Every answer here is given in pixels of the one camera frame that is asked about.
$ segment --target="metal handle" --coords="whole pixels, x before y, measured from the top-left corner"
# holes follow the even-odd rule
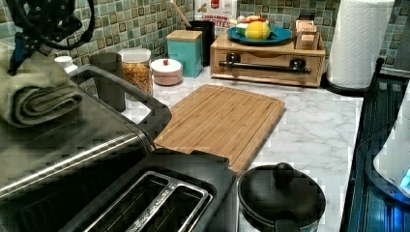
[[[284,73],[311,73],[311,69],[306,68],[306,61],[303,59],[291,59],[288,67],[248,64],[240,62],[241,56],[238,53],[228,53],[226,54],[226,61],[220,61],[220,67],[225,67],[228,69],[262,70]]]
[[[149,135],[150,139],[155,139],[172,118],[171,111],[168,106],[110,72],[87,64],[79,67],[75,71],[70,72],[69,76],[71,80],[77,84],[80,84],[92,77],[103,77],[108,81],[119,85],[128,94],[136,97],[140,102],[151,109],[151,112],[138,124],[139,127],[147,135]]]

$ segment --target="wooden bread box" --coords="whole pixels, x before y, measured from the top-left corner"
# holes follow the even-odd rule
[[[317,50],[295,49],[294,41],[280,45],[243,45],[226,33],[211,45],[211,77],[318,87],[326,50],[321,38]]]

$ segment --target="pasta in jar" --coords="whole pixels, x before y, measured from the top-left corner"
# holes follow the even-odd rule
[[[153,81],[150,68],[144,63],[123,63],[123,77],[132,85],[136,85],[142,91],[153,95]],[[134,101],[133,97],[127,95],[128,99]]]

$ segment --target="cereal box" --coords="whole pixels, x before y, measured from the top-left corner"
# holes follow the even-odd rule
[[[237,0],[195,0],[194,18],[215,22],[215,35],[231,27],[229,19],[237,18]]]

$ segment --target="bread box handle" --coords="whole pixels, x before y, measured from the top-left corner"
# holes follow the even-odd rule
[[[263,70],[275,71],[285,73],[304,73],[310,74],[311,69],[306,68],[306,61],[304,59],[291,59],[288,67],[282,66],[268,66],[258,64],[241,63],[241,55],[238,53],[226,54],[226,61],[220,61],[220,67],[228,69],[248,69],[248,70]]]

